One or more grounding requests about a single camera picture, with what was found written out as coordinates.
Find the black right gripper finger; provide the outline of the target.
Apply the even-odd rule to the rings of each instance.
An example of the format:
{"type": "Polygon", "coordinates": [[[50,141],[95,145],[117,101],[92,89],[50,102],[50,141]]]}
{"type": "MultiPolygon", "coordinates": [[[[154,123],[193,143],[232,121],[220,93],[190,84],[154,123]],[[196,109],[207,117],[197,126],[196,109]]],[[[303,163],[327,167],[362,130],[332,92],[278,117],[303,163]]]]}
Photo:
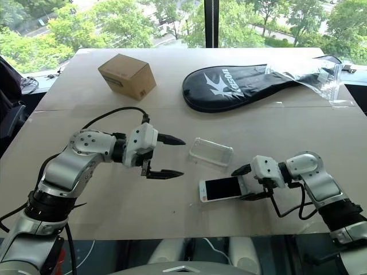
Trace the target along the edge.
{"type": "Polygon", "coordinates": [[[250,173],[252,171],[250,164],[245,164],[241,166],[240,168],[234,170],[234,172],[231,173],[231,176],[242,176],[250,173]]]}
{"type": "Polygon", "coordinates": [[[240,196],[240,200],[242,201],[257,201],[265,198],[271,197],[271,193],[267,191],[259,192],[259,193],[253,193],[250,192],[248,194],[240,196]]]}

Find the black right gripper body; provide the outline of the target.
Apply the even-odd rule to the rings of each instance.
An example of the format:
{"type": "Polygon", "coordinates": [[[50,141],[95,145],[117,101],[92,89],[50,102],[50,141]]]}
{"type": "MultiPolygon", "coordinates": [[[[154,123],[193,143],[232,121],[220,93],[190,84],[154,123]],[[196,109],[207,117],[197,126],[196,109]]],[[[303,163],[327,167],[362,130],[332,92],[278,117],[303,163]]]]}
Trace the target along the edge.
{"type": "Polygon", "coordinates": [[[270,178],[259,179],[258,183],[262,185],[263,191],[258,193],[259,197],[273,197],[275,182],[270,178]]]}

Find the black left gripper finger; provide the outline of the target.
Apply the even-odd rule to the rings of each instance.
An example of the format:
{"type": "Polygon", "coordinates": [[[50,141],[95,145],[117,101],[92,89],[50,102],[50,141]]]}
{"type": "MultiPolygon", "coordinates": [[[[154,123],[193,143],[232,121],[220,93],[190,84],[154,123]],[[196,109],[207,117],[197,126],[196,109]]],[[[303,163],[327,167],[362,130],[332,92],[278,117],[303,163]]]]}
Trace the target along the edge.
{"type": "Polygon", "coordinates": [[[166,180],[182,176],[184,173],[174,170],[160,170],[160,171],[148,171],[146,174],[147,179],[166,180]]]}
{"type": "Polygon", "coordinates": [[[185,141],[171,136],[171,135],[167,135],[167,134],[163,134],[163,133],[159,133],[157,136],[157,141],[161,142],[163,144],[166,145],[171,145],[171,146],[183,146],[185,145],[185,141]]]}

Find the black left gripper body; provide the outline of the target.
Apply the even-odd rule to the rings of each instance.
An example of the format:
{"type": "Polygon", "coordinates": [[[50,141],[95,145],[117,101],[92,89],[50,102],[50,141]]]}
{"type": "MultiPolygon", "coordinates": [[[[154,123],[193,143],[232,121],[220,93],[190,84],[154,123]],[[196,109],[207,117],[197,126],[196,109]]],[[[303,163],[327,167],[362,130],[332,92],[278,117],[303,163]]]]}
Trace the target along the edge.
{"type": "Polygon", "coordinates": [[[153,158],[154,150],[139,152],[136,157],[136,166],[141,168],[141,176],[148,176],[150,173],[150,162],[153,158]]]}

